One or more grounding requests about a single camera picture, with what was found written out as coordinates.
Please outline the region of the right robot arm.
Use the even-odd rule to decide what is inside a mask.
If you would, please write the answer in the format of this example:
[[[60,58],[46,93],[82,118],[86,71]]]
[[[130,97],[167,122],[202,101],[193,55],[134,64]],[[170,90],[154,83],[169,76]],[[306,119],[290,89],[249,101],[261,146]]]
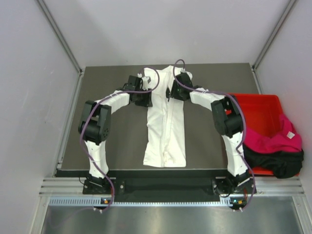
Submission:
[[[181,101],[190,100],[212,112],[214,127],[222,136],[226,149],[228,188],[233,193],[243,190],[250,179],[250,173],[243,150],[246,121],[236,98],[227,93],[193,86],[186,72],[174,76],[172,87],[167,89],[166,96]]]

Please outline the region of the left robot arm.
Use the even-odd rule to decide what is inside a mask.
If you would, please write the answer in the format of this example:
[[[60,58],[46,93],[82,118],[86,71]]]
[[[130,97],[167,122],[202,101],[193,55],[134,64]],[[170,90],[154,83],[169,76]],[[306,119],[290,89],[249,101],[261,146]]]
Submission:
[[[131,103],[152,107],[151,78],[138,74],[129,76],[128,82],[112,94],[97,101],[86,101],[82,111],[78,132],[80,141],[86,146],[90,162],[86,186],[94,186],[99,193],[109,191],[111,182],[106,162],[106,140],[111,132],[111,117],[122,107]]]

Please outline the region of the white t shirt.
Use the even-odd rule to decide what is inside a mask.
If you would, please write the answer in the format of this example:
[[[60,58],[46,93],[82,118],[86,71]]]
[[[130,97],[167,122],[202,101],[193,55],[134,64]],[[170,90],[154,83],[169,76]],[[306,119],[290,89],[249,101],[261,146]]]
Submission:
[[[152,107],[147,111],[148,143],[143,165],[157,168],[186,166],[184,102],[166,97],[171,90],[174,76],[181,73],[180,68],[168,66],[154,71],[144,69],[144,75],[150,77],[149,88],[152,91]]]

